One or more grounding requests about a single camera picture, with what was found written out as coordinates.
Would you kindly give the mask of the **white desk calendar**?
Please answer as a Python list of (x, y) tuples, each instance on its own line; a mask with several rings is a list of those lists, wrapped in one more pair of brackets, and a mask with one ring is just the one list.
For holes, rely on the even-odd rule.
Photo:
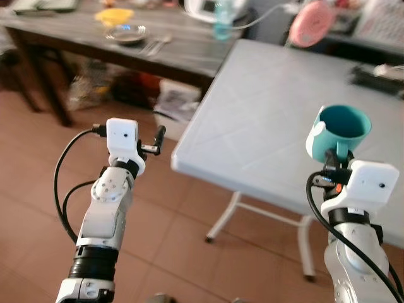
[(352, 37), (387, 45), (404, 45), (404, 2), (365, 0)]

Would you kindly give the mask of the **silver fork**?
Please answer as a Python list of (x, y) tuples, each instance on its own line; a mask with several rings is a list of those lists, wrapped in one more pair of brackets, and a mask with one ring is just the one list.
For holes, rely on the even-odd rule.
[(151, 49), (153, 49), (156, 44), (159, 43), (159, 39), (152, 39), (148, 41), (144, 48), (139, 51), (139, 55), (145, 56), (147, 55), (148, 52), (150, 52)]

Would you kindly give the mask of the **red package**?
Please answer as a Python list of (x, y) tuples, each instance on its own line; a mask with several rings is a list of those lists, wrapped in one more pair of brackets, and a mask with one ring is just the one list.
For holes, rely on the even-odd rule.
[(148, 92), (159, 92), (161, 78), (144, 72), (139, 72), (139, 78), (142, 85), (148, 90)]

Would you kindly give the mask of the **white folding table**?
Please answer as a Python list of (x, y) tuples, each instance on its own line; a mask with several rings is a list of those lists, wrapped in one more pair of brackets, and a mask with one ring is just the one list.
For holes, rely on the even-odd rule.
[(303, 187), (318, 170), (305, 139), (322, 106), (363, 110), (372, 132), (361, 159), (404, 168), (401, 98), (349, 83), (356, 63), (253, 40), (237, 41), (174, 148), (171, 165), (196, 179), (180, 211), (212, 226), (233, 193), (291, 220), (310, 213)]

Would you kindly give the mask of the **clear glass dish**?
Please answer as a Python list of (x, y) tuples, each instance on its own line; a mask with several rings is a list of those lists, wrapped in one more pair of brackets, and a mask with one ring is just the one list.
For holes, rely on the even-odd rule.
[(121, 24), (106, 29), (104, 37), (121, 46), (137, 46), (149, 37), (149, 29), (144, 25)]

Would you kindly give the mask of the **teal cup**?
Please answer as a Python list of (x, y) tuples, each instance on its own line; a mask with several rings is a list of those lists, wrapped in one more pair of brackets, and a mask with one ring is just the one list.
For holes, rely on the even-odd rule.
[(372, 121), (366, 113), (350, 105), (329, 105), (320, 108), (314, 124), (306, 136), (306, 152), (320, 163), (326, 161), (326, 151), (347, 161), (372, 130)]

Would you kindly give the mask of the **pink round fan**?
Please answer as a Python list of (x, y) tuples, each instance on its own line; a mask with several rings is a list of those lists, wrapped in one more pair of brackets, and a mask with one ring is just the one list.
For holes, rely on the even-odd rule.
[(297, 48), (309, 48), (328, 34), (335, 20), (336, 12), (327, 0), (309, 0), (292, 21), (287, 42)]

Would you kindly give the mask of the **green plastic bottle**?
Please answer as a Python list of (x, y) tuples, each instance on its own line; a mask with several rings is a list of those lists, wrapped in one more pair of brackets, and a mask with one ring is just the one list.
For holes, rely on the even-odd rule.
[(235, 15), (234, 0), (215, 0), (214, 15), (214, 38), (219, 41), (228, 40), (231, 37)]

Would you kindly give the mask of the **green flat tray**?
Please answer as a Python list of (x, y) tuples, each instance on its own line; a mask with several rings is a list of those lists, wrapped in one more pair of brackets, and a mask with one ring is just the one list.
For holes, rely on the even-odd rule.
[(78, 4), (79, 0), (11, 0), (6, 9), (16, 15), (71, 13)]

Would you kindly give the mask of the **white kitchen appliance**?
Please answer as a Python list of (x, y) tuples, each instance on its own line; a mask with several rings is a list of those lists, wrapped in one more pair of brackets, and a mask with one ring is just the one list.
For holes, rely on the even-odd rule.
[(217, 0), (184, 0), (185, 13), (196, 20), (214, 23), (216, 21), (215, 8)]

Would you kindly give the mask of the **white printed bag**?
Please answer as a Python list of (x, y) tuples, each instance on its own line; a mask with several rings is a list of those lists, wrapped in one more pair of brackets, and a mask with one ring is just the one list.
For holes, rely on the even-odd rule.
[(169, 79), (159, 81), (159, 89), (160, 93), (153, 107), (156, 122), (159, 125), (189, 123), (199, 107), (202, 96), (200, 90)]

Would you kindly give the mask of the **dark wooden table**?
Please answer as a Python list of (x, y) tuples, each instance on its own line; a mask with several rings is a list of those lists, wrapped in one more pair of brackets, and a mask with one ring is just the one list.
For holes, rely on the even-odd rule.
[(78, 0), (75, 11), (52, 16), (19, 16), (9, 8), (0, 8), (0, 25), (20, 52), (50, 112), (64, 127), (71, 127), (73, 119), (44, 66), (44, 50), (69, 52), (151, 73), (206, 93), (231, 48), (242, 37), (242, 31), (236, 31), (230, 40), (217, 40), (211, 24), (196, 20), (179, 8), (136, 9), (132, 22), (144, 25), (151, 37), (171, 35), (168, 44), (147, 56), (107, 40), (104, 27), (95, 19), (103, 8), (99, 0)]

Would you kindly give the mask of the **yellow bowl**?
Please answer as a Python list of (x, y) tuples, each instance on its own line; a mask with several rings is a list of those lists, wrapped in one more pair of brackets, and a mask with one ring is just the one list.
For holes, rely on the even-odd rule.
[(132, 9), (107, 8), (101, 9), (93, 18), (104, 28), (115, 28), (129, 22), (133, 15), (134, 11)]

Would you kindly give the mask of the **black flat device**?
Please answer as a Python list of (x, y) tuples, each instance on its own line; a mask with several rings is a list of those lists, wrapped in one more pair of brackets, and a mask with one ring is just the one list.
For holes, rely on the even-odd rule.
[(358, 64), (352, 67), (349, 82), (404, 99), (404, 81), (377, 75), (374, 69), (375, 67), (370, 64)]

